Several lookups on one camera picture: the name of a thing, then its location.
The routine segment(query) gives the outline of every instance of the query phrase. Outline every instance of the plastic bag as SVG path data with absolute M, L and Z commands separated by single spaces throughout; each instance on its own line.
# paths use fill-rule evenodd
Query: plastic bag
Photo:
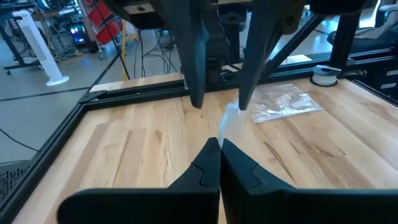
M 239 109 L 238 101 L 229 103 L 226 106 L 218 132 L 218 144 L 220 148 L 223 147 L 224 138 L 230 140 L 237 146 L 239 145 L 239 141 L 243 134 L 244 117 L 244 111 Z
M 292 83 L 257 86 L 249 104 L 255 123 L 322 109 Z

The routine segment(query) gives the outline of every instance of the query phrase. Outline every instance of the floor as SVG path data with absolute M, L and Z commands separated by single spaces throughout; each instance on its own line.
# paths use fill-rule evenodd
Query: floor
M 371 26 L 373 11 L 363 13 L 361 27 Z M 297 54 L 317 54 L 330 52 L 332 46 L 326 41 L 327 33 L 336 30 L 338 18 L 328 18 L 312 32 L 308 38 L 293 52 Z M 244 48 L 248 33 L 247 26 L 241 33 L 241 48 Z M 283 36 L 277 44 L 275 54 L 289 41 L 291 35 Z M 148 52 L 155 46 L 154 32 L 142 33 L 144 50 Z M 12 64 L 12 54 L 4 41 L 0 40 L 0 67 Z M 0 71 L 0 129 L 24 144 L 40 149 L 43 143 L 56 130 L 78 100 L 94 84 L 123 80 L 123 65 L 116 58 L 112 45 L 107 46 L 106 59 L 100 60 L 97 54 L 86 54 L 82 58 L 60 63 L 58 66 L 63 75 L 69 76 L 67 83 L 48 87 L 47 77 L 39 68 L 22 68 L 13 70 L 11 76 Z M 180 68 L 178 54 L 173 51 L 171 61 L 176 70 Z M 141 77 L 141 49 L 136 53 L 136 43 L 131 40 L 127 46 L 126 67 L 131 78 Z M 145 58 L 146 76 L 167 73 L 161 58 Z M 35 151 L 11 141 L 0 133 L 0 166 L 1 164 L 29 160 Z

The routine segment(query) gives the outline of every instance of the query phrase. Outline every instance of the desk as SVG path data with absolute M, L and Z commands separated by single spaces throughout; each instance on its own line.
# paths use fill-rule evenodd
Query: desk
M 296 187 L 397 188 L 398 109 L 347 80 L 331 88 L 314 86 L 307 79 L 293 83 L 324 110 L 262 124 L 248 117 L 239 147 Z M 82 189 L 167 187 L 206 140 L 218 135 L 223 110 L 236 95 L 237 90 L 207 93 L 201 110 L 186 96 L 89 111 L 14 223 L 56 223 L 60 202 Z M 225 223 L 222 207 L 220 223 Z

